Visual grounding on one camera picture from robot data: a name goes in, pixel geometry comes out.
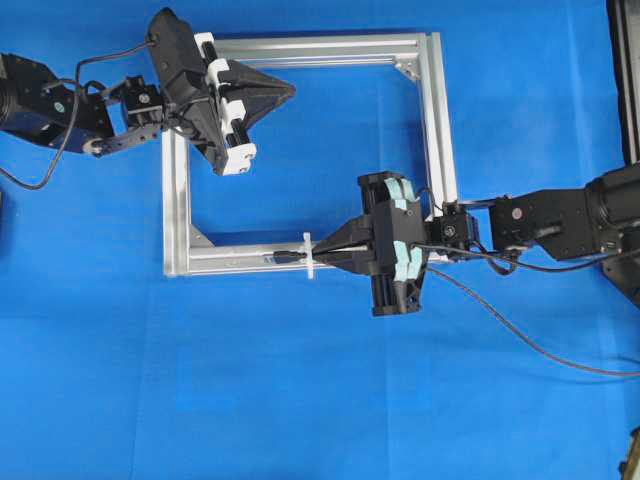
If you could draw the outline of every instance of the black cable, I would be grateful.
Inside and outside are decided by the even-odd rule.
[[[489,252],[487,251],[486,248],[484,248],[484,245],[482,245],[482,243],[480,243],[480,241],[476,240],[474,243],[480,249],[481,253],[485,253],[485,254],[489,255]],[[517,256],[514,257],[512,255],[511,258],[513,260],[515,260],[518,257]],[[509,268],[502,268],[500,265],[498,265],[495,262],[495,260],[493,258],[487,258],[487,263],[493,269],[494,272],[496,272],[498,275],[502,275],[503,277],[506,277],[507,275],[511,275],[513,272],[516,271],[516,268],[518,268],[518,266],[515,263],[510,263],[509,264]]]
[[[501,262],[511,263],[512,265],[517,265],[518,267],[527,268],[529,270],[535,270],[536,272],[544,272],[544,273],[564,273],[564,272],[573,272],[576,270],[582,270],[583,268],[589,268],[594,265],[598,265],[602,262],[606,262],[607,260],[618,259],[621,260],[623,258],[634,257],[636,255],[640,255],[640,248],[636,248],[634,250],[629,250],[624,253],[617,253],[615,255],[605,255],[604,257],[599,257],[594,260],[589,260],[588,262],[579,263],[577,265],[572,265],[570,267],[561,267],[561,268],[550,268],[550,267],[540,267],[538,265],[531,265],[529,263],[520,262],[518,260],[513,260],[511,258],[503,257],[499,254],[492,253],[480,253],[480,252],[470,252],[469,250],[463,250],[461,248],[454,247],[445,247],[444,245],[423,245],[419,243],[414,243],[414,247],[423,248],[425,250],[433,250],[433,251],[444,251],[444,252],[452,252],[459,253],[465,255],[467,257],[475,257],[475,258],[486,258],[490,260],[499,260]]]
[[[549,353],[546,350],[544,350],[542,347],[540,347],[537,343],[535,343],[533,340],[531,340],[529,337],[527,337],[520,330],[518,330],[518,328],[513,323],[511,323],[509,320],[507,320],[502,315],[500,315],[500,313],[498,313],[498,311],[495,308],[493,308],[487,301],[482,299],[482,297],[480,297],[480,295],[475,293],[473,290],[471,290],[470,288],[466,287],[462,283],[458,282],[455,278],[450,277],[446,273],[441,272],[440,270],[435,270],[433,268],[426,267],[426,271],[431,272],[431,273],[439,276],[440,278],[452,283],[453,285],[455,285],[456,287],[458,287],[459,289],[464,291],[467,295],[472,297],[474,300],[476,300],[478,303],[480,303],[485,309],[487,309],[511,333],[516,335],[520,340],[522,340],[524,343],[526,343],[533,350],[535,350],[539,354],[547,357],[548,359],[550,359],[550,360],[552,360],[552,361],[554,361],[556,363],[564,365],[565,367],[574,368],[576,370],[582,370],[584,372],[594,373],[594,374],[597,374],[597,375],[604,375],[604,376],[607,376],[607,377],[622,377],[622,378],[640,377],[640,372],[620,372],[620,371],[615,371],[615,370],[604,370],[604,369],[601,369],[601,368],[589,367],[588,365],[581,365],[579,363],[575,363],[575,362],[572,362],[570,360],[565,360],[563,358],[560,358],[560,357],[554,355],[553,353]]]
[[[73,109],[71,110],[71,117],[69,119],[69,125],[67,126],[67,129],[65,130],[65,134],[64,134],[64,137],[62,139],[62,143],[58,147],[58,150],[57,150],[56,154],[54,155],[53,160],[51,160],[51,163],[49,164],[49,168],[47,169],[47,173],[45,174],[44,178],[42,180],[40,180],[40,182],[38,182],[36,184],[29,184],[29,183],[22,182],[21,180],[18,180],[16,177],[11,175],[8,171],[6,171],[3,168],[0,168],[0,175],[3,175],[4,177],[6,177],[9,180],[11,180],[13,183],[18,185],[19,187],[25,188],[27,190],[40,190],[47,183],[49,183],[49,180],[51,179],[51,175],[53,174],[53,171],[55,170],[56,165],[58,165],[58,161],[60,160],[60,157],[62,156],[62,152],[64,151],[65,147],[67,146],[67,143],[69,142],[69,138],[71,137],[71,132],[73,131],[73,128],[75,127],[75,124],[76,124],[76,120],[78,118],[78,107],[79,107],[79,103],[80,103],[80,94],[82,93],[83,88],[84,88],[80,84],[80,69],[84,65],[87,65],[87,64],[90,64],[90,63],[104,62],[104,61],[107,61],[107,60],[116,60],[116,59],[119,59],[119,58],[128,57],[129,55],[133,55],[134,53],[137,53],[140,50],[142,50],[144,48],[147,48],[148,46],[153,45],[153,44],[154,44],[154,42],[145,42],[145,43],[142,43],[142,44],[140,44],[140,45],[138,45],[136,47],[130,48],[129,50],[124,50],[122,52],[112,53],[112,54],[109,54],[109,55],[102,55],[102,56],[99,56],[99,57],[91,57],[91,58],[87,58],[85,60],[81,60],[80,62],[78,62],[78,64],[76,65],[75,79],[71,81],[73,83],[73,85],[75,85],[75,89],[73,90]],[[64,83],[70,83],[68,81],[69,79],[62,79],[62,80],[64,80]]]
[[[437,208],[438,210],[440,210],[442,212],[442,208],[440,208],[440,206],[436,203],[436,197],[433,194],[433,190],[431,190],[431,188],[429,188],[427,185],[425,185],[420,190],[418,190],[418,192],[416,193],[416,198],[420,198],[420,196],[424,192],[427,192],[429,194],[429,203],[431,204],[431,208],[432,209]]]

